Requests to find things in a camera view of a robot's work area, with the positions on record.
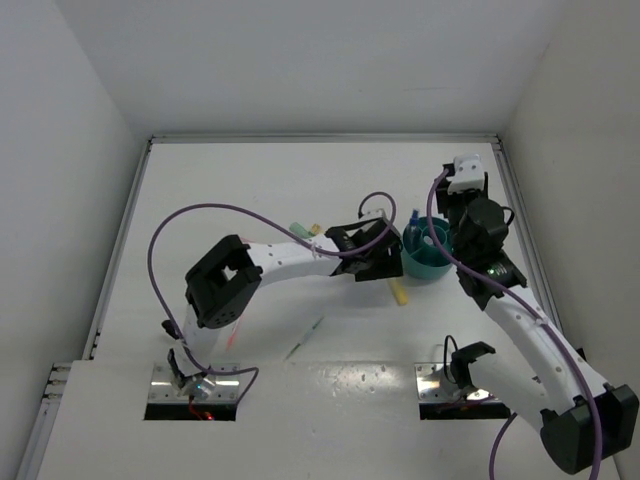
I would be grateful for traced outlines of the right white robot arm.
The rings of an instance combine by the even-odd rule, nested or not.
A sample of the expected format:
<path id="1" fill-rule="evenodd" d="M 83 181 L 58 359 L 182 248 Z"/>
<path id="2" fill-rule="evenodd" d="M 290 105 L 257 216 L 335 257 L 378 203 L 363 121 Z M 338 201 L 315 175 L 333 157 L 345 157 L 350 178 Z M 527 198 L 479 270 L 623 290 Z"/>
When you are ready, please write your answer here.
<path id="1" fill-rule="evenodd" d="M 449 223 L 451 245 L 440 251 L 463 291 L 508 335 L 533 373 L 520 372 L 479 341 L 453 353 L 453 382 L 497 396 L 539 434 L 558 468 L 569 475 L 588 470 L 595 479 L 604 459 L 630 447 L 639 398 L 598 373 L 536 302 L 504 250 L 515 215 L 490 199 L 488 180 L 479 156 L 459 156 L 434 180 L 426 211 Z"/>

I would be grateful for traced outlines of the blue correction tape pen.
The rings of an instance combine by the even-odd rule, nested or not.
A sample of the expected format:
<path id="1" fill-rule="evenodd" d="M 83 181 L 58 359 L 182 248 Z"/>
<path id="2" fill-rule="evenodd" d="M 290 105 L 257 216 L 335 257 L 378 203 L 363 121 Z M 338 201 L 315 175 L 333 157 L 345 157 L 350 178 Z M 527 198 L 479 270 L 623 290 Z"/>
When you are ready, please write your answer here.
<path id="1" fill-rule="evenodd" d="M 409 222 L 404 230 L 405 248 L 407 250 L 417 250 L 420 247 L 422 232 L 419 226 L 420 211 L 413 209 Z"/>

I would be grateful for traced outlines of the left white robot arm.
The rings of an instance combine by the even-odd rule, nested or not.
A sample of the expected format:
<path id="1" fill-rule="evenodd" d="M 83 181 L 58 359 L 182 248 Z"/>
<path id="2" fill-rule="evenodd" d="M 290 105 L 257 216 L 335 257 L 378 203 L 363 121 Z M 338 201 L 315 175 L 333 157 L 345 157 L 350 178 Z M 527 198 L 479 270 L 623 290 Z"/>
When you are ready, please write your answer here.
<path id="1" fill-rule="evenodd" d="M 186 274 L 187 313 L 169 350 L 175 388 L 198 397 L 213 376 L 210 358 L 218 331 L 237 321 L 261 287 L 305 277 L 350 275 L 357 282 L 403 275 L 402 239 L 385 217 L 334 226 L 311 239 L 259 244 L 237 235 L 220 240 Z"/>

